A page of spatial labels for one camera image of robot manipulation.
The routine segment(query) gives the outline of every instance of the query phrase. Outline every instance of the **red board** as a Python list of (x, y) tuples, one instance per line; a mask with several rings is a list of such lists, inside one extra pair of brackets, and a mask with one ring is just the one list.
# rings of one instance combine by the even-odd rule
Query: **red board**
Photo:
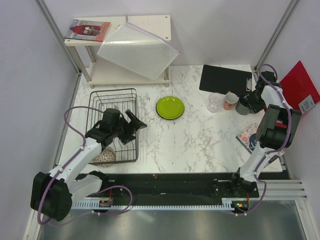
[(280, 84), (285, 100), (293, 109), (300, 111), (299, 103), (309, 95), (312, 96), (315, 104), (320, 101), (320, 95), (301, 61), (298, 61)]

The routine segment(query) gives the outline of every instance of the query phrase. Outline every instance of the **magazine cover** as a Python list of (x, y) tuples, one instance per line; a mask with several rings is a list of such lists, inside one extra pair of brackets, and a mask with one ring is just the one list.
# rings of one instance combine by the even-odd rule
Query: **magazine cover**
[[(248, 152), (251, 154), (257, 145), (257, 129), (258, 124), (253, 124), (249, 126), (247, 129), (245, 129), (242, 133), (237, 135), (235, 138), (238, 139), (238, 141), (245, 147), (245, 149), (248, 150)], [(265, 167), (267, 167), (269, 164), (273, 163), (276, 159), (278, 159), (279, 156), (275, 155), (273, 158), (271, 158)]]
[(111, 22), (73, 19), (65, 39), (103, 42)]

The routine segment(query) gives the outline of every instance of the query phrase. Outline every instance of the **wire rack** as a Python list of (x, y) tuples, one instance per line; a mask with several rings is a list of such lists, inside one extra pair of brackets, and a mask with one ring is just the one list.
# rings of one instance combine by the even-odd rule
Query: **wire rack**
[[(129, 117), (125, 113), (125, 111), (129, 109), (137, 118), (139, 118), (137, 91), (134, 88), (93, 91), (90, 94), (89, 107), (101, 111), (105, 111), (106, 109), (118, 109), (123, 114), (124, 118), (130, 122)], [(103, 114), (101, 112), (89, 109), (86, 118), (85, 132), (90, 130), (97, 121), (101, 120), (102, 116)], [(114, 152), (115, 161), (100, 162), (99, 164), (134, 163), (137, 161), (139, 155), (139, 131), (137, 131), (134, 136), (135, 140), (126, 145), (122, 144), (118, 138), (113, 139), (113, 143), (110, 144), (108, 148)]]

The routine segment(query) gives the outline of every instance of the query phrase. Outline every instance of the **wall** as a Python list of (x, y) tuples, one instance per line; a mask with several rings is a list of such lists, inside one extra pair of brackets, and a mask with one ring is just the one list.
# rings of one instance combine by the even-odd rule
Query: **wall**
[[(296, 7), (266, 63), (273, 65), (281, 80), (301, 60), (320, 90), (320, 1), (303, 0)], [(302, 117), (286, 162), (290, 173), (301, 179), (320, 228), (320, 104)]]
[[(75, 17), (171, 15), (174, 65), (255, 65), (290, 0), (45, 0), (63, 34)], [(86, 66), (90, 59), (82, 47)]]
[(77, 76), (33, 0), (5, 0), (0, 22), (0, 238), (20, 240)]

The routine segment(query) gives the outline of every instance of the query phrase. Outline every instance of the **plate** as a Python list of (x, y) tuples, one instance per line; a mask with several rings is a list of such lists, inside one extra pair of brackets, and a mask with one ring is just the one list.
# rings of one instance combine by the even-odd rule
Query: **plate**
[(175, 96), (165, 96), (156, 104), (158, 115), (167, 120), (179, 118), (185, 111), (184, 103)]

